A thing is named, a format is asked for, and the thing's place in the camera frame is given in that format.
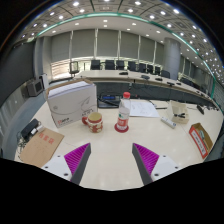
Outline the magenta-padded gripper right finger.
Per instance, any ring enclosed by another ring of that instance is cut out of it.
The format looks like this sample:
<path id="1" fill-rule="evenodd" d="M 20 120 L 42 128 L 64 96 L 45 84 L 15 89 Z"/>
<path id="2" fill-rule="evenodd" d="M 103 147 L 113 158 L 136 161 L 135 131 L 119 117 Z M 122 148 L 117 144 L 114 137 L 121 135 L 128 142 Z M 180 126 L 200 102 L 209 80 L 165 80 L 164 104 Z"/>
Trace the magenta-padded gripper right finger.
<path id="1" fill-rule="evenodd" d="M 132 154 L 144 185 L 148 185 L 181 169 L 169 156 L 158 155 L 137 143 L 132 146 Z"/>

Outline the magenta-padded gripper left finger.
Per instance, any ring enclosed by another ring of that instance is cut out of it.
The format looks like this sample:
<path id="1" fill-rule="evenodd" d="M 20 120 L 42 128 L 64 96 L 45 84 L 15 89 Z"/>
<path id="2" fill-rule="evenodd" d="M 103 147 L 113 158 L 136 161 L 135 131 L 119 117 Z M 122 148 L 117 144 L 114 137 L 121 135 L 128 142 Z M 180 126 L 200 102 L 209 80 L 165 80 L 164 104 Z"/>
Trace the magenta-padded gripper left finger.
<path id="1" fill-rule="evenodd" d="M 42 169 L 79 185 L 90 154 L 91 144 L 87 143 L 65 155 L 52 157 Z"/>

